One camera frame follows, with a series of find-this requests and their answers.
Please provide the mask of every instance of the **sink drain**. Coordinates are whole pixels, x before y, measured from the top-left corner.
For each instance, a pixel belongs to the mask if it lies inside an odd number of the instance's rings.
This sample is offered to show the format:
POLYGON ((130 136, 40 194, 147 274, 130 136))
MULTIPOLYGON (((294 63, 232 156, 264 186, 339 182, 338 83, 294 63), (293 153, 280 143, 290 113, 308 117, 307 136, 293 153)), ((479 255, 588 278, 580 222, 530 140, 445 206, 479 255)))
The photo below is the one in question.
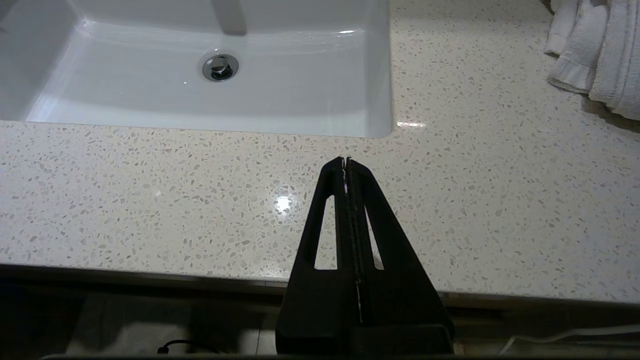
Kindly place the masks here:
POLYGON ((238 60, 227 54, 220 54, 209 58, 202 66, 202 74, 211 81, 224 81, 231 78, 238 71, 238 60))

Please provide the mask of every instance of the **countertop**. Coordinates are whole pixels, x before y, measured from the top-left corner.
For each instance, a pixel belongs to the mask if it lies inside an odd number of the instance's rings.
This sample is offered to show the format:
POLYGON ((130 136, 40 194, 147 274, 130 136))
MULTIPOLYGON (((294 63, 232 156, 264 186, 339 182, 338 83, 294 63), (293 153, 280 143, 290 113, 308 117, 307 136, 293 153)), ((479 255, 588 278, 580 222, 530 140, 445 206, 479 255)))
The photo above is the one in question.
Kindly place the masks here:
POLYGON ((436 289, 640 303, 640 135, 545 81, 551 14, 390 6, 386 138, 0 122, 0 262, 286 281, 320 168, 352 156, 436 289))

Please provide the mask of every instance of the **undermount sink basin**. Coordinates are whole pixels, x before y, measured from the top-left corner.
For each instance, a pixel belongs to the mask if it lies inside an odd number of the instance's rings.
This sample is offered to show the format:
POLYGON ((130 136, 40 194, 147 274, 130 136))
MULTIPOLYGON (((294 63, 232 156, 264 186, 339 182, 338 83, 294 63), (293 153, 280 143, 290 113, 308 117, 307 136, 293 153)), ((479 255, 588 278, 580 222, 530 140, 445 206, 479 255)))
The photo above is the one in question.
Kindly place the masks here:
POLYGON ((387 1, 2 0, 0 119, 387 136, 387 1))

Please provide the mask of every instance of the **white towel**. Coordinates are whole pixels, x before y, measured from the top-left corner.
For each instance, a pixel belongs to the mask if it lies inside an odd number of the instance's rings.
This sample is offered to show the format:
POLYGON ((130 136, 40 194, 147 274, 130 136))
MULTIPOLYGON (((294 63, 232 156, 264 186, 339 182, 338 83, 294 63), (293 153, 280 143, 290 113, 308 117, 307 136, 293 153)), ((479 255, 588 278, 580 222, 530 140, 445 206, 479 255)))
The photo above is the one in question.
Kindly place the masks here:
POLYGON ((609 21, 589 98, 617 108, 631 60, 636 0, 609 0, 609 21))
POLYGON ((545 54, 560 55, 575 25, 579 0, 551 0, 554 19, 549 28, 545 54))
POLYGON ((581 0, 575 27, 547 80, 572 92, 588 93, 596 75, 608 19, 604 0, 581 0))
POLYGON ((632 42, 631 57, 626 68, 627 76, 622 89, 620 102, 613 112, 618 113, 628 119, 640 120, 640 4, 639 0, 634 0, 629 13, 631 31, 634 32, 632 42))

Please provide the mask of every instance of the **white cable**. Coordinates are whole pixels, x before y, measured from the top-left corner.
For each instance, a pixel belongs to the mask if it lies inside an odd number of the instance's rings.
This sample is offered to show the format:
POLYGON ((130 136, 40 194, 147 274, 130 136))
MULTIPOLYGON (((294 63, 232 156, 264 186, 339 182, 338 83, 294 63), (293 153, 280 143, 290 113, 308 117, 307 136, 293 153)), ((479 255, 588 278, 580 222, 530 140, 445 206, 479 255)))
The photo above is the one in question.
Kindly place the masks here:
POLYGON ((640 323, 635 323, 633 325, 621 325, 621 326, 611 326, 611 327, 593 327, 590 329, 571 329, 556 335, 548 336, 546 338, 532 338, 531 336, 514 335, 509 339, 509 341, 507 341, 507 343, 504 345, 502 350, 498 352, 498 355, 504 355, 504 353, 506 353, 507 350, 509 350, 509 348, 513 345, 516 339, 531 341, 532 343, 552 343, 554 341, 567 338, 573 335, 596 336, 596 335, 629 334, 631 332, 640 332, 640 323))

